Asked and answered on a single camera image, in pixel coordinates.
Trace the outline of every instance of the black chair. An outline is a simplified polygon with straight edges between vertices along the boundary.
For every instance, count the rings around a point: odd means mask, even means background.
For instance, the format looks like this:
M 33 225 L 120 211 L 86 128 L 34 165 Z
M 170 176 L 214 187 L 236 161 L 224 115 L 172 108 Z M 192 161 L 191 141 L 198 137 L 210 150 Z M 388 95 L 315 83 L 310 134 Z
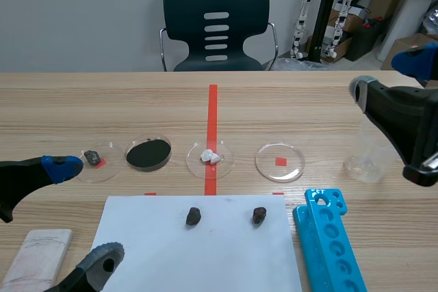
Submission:
M 164 0 L 166 28 L 159 32 L 162 64 L 163 32 L 172 40 L 188 44 L 188 57 L 175 71 L 263 70 L 243 50 L 245 39 L 272 27 L 275 56 L 279 52 L 275 26 L 268 22 L 269 0 Z

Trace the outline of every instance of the wooden table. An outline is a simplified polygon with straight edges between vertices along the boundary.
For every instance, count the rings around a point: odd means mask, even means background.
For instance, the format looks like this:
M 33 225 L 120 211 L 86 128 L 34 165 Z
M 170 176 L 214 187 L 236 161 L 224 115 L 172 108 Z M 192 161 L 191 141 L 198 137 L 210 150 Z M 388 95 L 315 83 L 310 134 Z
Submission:
M 0 223 L 0 280 L 31 229 L 70 228 L 63 278 L 88 253 L 109 195 L 203 194 L 204 180 L 185 164 L 189 147 L 205 140 L 209 84 L 218 84 L 218 139 L 233 150 L 218 194 L 282 191 L 288 205 L 303 291 L 310 291 L 292 209 L 304 191 L 337 187 L 349 212 L 344 224 L 368 291 L 436 291 L 438 189 L 403 179 L 401 161 L 380 183 L 360 183 L 342 162 L 363 114 L 348 94 L 353 77 L 417 85 L 396 72 L 196 72 L 0 74 L 0 160 L 78 155 L 94 141 L 121 146 L 143 133 L 172 142 L 172 159 L 152 173 L 127 165 L 103 183 L 75 179 L 27 197 L 11 224 Z M 303 176 L 279 184 L 258 173 L 254 156 L 268 142 L 298 147 Z

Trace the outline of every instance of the white sink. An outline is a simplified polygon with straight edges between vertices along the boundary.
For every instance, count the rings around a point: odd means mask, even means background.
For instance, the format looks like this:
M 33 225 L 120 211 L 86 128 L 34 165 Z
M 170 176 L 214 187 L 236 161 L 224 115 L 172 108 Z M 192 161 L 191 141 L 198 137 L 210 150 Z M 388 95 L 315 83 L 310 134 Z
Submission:
M 377 59 L 384 61 L 395 40 L 411 36 L 417 32 L 432 0 L 404 0 L 392 23 L 391 29 L 377 53 Z

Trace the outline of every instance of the chair backrest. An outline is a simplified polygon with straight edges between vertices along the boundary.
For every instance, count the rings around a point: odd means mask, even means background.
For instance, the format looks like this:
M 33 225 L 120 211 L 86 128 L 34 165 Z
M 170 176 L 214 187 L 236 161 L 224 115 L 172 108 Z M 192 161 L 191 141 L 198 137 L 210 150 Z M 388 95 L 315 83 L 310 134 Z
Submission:
M 187 42 L 186 60 L 212 55 L 247 57 L 245 39 L 265 32 L 268 17 L 269 0 L 164 0 L 168 37 Z M 213 44 L 226 47 L 205 49 Z

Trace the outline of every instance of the black pole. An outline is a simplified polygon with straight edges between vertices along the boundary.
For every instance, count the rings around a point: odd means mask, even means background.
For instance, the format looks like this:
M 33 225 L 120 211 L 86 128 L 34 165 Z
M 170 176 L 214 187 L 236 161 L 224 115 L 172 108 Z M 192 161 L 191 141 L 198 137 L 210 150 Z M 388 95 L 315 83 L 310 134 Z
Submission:
M 321 61 L 321 48 L 324 34 L 326 33 L 327 24 L 329 23 L 331 8 L 334 0 L 321 0 L 318 17 L 316 18 L 315 29 L 313 30 L 312 43 L 310 45 L 309 56 L 307 60 L 311 62 Z

